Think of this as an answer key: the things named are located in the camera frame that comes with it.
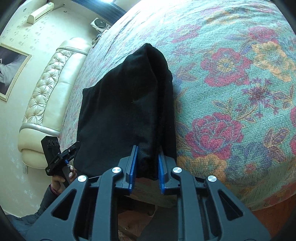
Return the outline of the person left forearm dark sleeve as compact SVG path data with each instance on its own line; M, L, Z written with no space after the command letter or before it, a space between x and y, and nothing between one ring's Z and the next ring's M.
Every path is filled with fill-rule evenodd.
M51 183L46 192L44 193L44 197L40 204L40 208L36 213L26 215L23 217L16 217L14 215L7 214L6 217L13 225L13 227L18 231L18 233L25 238L28 230L32 227L32 225L36 222L36 220L44 213L44 211L56 200L56 198L62 193L63 188L60 184Z

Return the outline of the person left hand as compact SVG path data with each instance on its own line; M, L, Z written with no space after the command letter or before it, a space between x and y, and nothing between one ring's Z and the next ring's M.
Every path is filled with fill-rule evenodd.
M68 178L70 180L70 183L72 183L76 178L77 178L77 173L76 173L76 169L70 165L70 172L68 174ZM50 185L50 189L53 193L55 193L56 195L59 195L63 192L63 187L62 187L62 183L64 183L66 181L65 178L61 177L61 176L52 176L52 181L51 181L51 185Z

